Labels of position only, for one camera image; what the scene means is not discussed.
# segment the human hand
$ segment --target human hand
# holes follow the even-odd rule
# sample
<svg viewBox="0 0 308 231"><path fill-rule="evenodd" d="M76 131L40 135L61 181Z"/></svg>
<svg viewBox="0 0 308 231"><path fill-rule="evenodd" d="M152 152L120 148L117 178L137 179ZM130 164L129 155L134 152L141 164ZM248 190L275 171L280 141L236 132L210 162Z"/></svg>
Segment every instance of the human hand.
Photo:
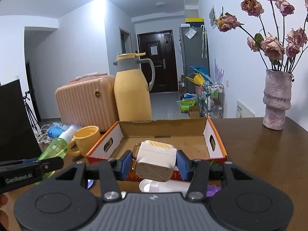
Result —
<svg viewBox="0 0 308 231"><path fill-rule="evenodd" d="M8 199L5 195L0 194L0 208L2 208L4 205L6 205L8 202ZM0 210L0 223L6 228L9 228L9 218L7 214Z"/></svg>

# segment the purple cap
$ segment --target purple cap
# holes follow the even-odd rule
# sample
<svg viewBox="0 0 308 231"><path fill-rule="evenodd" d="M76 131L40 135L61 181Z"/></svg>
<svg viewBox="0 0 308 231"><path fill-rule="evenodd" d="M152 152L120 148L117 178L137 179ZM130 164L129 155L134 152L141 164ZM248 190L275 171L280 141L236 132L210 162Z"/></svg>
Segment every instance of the purple cap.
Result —
<svg viewBox="0 0 308 231"><path fill-rule="evenodd" d="M215 185L208 185L208 190L206 192L206 197L212 197L219 190L221 190L221 187L217 187Z"/></svg>

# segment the smoke detector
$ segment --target smoke detector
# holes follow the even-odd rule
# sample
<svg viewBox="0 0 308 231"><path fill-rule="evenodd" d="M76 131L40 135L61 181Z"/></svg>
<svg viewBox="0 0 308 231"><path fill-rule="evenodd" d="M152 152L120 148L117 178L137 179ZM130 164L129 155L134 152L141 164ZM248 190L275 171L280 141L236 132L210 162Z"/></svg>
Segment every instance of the smoke detector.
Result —
<svg viewBox="0 0 308 231"><path fill-rule="evenodd" d="M166 7L166 3L160 2L160 3L157 3L155 6L158 7L158 8L164 8L164 7Z"/></svg>

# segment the wall picture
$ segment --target wall picture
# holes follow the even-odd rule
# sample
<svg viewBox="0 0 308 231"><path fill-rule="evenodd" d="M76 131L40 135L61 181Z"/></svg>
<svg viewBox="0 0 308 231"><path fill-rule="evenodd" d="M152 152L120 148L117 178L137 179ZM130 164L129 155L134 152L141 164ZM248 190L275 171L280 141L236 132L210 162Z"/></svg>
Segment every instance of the wall picture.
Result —
<svg viewBox="0 0 308 231"><path fill-rule="evenodd" d="M217 23L215 22L216 12L215 12L215 6L214 5L213 5L213 7L210 10L209 18L210 18L210 23L211 23L212 28L216 28L217 27Z"/></svg>

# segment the suitcase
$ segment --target suitcase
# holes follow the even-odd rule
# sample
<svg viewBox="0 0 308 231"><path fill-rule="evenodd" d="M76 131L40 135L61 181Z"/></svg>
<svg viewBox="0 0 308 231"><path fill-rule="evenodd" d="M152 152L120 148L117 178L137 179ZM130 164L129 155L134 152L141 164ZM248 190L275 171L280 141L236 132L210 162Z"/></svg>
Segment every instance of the suitcase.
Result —
<svg viewBox="0 0 308 231"><path fill-rule="evenodd" d="M115 77L103 73L77 77L56 90L61 120L67 125L96 125L106 132L119 120L114 95Z"/></svg>

